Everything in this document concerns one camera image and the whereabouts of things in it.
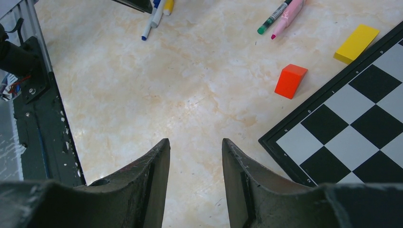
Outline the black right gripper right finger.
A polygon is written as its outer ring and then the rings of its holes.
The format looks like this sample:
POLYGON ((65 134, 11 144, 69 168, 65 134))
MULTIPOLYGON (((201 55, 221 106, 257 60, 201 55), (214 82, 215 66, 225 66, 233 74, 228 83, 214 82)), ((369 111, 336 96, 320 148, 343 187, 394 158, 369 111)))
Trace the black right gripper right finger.
POLYGON ((222 140, 232 228, 400 228, 401 184, 322 184, 288 180, 222 140))

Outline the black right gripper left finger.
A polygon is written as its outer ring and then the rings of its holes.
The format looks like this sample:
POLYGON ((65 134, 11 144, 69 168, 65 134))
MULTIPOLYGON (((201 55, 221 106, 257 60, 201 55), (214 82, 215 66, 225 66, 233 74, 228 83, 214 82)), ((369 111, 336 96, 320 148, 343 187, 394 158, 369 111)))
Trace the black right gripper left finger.
POLYGON ((3 228, 160 228, 163 223, 170 142, 86 186, 55 180, 3 181, 3 228))

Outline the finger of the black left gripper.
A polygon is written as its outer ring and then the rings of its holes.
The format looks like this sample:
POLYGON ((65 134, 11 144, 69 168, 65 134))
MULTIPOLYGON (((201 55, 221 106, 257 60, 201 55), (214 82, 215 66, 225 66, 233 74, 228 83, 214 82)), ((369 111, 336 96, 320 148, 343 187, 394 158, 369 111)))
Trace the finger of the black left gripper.
POLYGON ((153 6, 150 0, 113 0, 113 1, 128 6, 132 9, 149 14, 151 14, 153 10, 153 6))

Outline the blue cap white marker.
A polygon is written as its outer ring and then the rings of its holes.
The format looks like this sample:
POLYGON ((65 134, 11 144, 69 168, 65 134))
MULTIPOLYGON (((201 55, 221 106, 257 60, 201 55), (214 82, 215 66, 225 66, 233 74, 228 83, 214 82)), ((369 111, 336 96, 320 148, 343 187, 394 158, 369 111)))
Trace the blue cap white marker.
POLYGON ((148 19, 146 27, 145 27, 145 29, 143 31, 142 36, 141 36, 142 41, 146 41, 147 38, 148 38, 148 35, 150 33, 150 30, 151 30, 151 23, 152 23, 152 20, 154 18, 154 15, 155 15, 155 13, 157 11, 157 8, 158 8, 158 6, 160 4, 160 0, 153 0, 153 4, 154 4, 154 7, 153 7, 153 10, 152 10, 152 13, 151 13, 151 15, 150 15, 150 17, 148 19))

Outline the grey cap white marker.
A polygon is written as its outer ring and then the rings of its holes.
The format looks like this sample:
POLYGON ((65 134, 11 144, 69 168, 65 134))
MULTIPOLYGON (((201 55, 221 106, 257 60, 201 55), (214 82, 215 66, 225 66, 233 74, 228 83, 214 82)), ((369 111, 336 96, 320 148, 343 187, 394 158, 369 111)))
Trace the grey cap white marker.
POLYGON ((154 17, 151 22, 152 28, 157 28, 159 26, 159 23, 161 21, 162 15, 163 15, 163 10, 164 10, 165 4, 166 4, 166 0, 159 1, 158 7, 156 8, 154 17))

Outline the yellow cap white marker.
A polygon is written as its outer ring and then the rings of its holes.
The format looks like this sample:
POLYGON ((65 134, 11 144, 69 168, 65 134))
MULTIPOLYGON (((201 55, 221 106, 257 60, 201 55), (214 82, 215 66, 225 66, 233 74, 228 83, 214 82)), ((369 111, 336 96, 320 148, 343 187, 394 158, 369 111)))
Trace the yellow cap white marker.
POLYGON ((163 15, 165 16, 170 16, 174 7, 174 0, 166 0, 164 9, 163 9, 163 15))

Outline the green thin pen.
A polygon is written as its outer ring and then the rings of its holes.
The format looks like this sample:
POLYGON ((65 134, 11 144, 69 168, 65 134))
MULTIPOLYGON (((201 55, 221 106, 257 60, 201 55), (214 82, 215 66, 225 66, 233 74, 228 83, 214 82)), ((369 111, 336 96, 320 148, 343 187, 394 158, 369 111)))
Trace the green thin pen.
POLYGON ((292 0, 284 1, 268 19, 257 29, 257 33, 263 35, 266 30, 279 18, 279 16, 284 12, 284 10, 289 6, 292 0))

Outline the pink translucent pen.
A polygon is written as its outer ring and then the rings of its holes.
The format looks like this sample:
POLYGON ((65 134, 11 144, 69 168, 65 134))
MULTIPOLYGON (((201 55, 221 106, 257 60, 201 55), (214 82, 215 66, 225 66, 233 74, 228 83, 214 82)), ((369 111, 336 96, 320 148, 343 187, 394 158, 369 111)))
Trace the pink translucent pen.
POLYGON ((283 14, 281 15, 280 22, 274 29, 271 39, 275 39, 279 36, 287 27, 290 26, 295 17, 302 10, 305 5, 305 0, 292 0, 288 6, 285 8, 283 14))

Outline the black grey chessboard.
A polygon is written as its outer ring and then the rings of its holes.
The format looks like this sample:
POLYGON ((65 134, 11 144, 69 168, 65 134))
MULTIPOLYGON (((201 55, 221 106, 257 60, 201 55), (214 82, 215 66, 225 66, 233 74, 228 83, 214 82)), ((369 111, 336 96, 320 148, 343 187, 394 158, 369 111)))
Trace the black grey chessboard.
POLYGON ((403 26, 398 24, 259 139, 294 181, 403 181, 403 26))

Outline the orange red block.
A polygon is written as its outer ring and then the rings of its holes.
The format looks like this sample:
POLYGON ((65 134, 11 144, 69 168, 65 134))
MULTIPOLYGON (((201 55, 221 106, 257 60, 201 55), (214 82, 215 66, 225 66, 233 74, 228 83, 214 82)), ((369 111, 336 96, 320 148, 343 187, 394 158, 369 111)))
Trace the orange red block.
POLYGON ((308 69, 289 64, 282 69, 274 92, 288 99, 293 99, 308 69))

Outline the yellow block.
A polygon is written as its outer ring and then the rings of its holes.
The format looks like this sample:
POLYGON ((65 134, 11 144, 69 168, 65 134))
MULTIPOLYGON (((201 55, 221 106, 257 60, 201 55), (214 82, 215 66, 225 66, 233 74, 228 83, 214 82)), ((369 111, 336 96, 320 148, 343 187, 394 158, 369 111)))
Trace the yellow block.
POLYGON ((333 58, 345 64, 355 61, 372 43, 380 30, 360 24, 334 53, 333 58))

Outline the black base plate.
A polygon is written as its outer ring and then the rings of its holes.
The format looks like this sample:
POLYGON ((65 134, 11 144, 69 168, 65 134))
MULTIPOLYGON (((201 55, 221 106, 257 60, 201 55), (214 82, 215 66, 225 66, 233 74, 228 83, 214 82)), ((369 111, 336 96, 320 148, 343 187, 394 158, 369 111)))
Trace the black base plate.
POLYGON ((47 69, 47 54, 36 37, 28 38, 23 49, 40 65, 22 82, 13 101, 23 180, 54 179, 68 186, 86 183, 74 145, 55 75, 47 69))

